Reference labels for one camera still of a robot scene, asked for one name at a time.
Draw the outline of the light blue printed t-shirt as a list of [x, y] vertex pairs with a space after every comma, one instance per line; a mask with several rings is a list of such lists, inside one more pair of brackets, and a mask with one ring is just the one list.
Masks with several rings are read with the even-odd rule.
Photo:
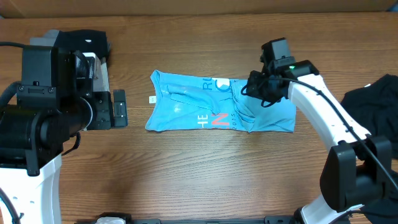
[[148, 131], [232, 129], [245, 132], [295, 129], [296, 107], [283, 99], [273, 105], [242, 95], [246, 80], [194, 77], [154, 71], [155, 108]]

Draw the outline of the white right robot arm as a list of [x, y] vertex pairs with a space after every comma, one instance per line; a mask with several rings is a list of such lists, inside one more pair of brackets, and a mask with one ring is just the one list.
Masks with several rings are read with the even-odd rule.
[[361, 207], [388, 198], [397, 184], [391, 177], [391, 143], [373, 136], [340, 105], [319, 71], [308, 61], [253, 70], [241, 93], [272, 106], [291, 101], [310, 121], [328, 151], [320, 176], [321, 194], [298, 208], [289, 223], [337, 223]]

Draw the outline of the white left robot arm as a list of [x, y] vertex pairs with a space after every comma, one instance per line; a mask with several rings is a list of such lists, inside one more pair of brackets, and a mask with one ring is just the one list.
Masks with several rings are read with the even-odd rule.
[[22, 47], [22, 78], [1, 95], [1, 209], [5, 223], [60, 223], [63, 145], [128, 124], [124, 90], [110, 90], [93, 52]]

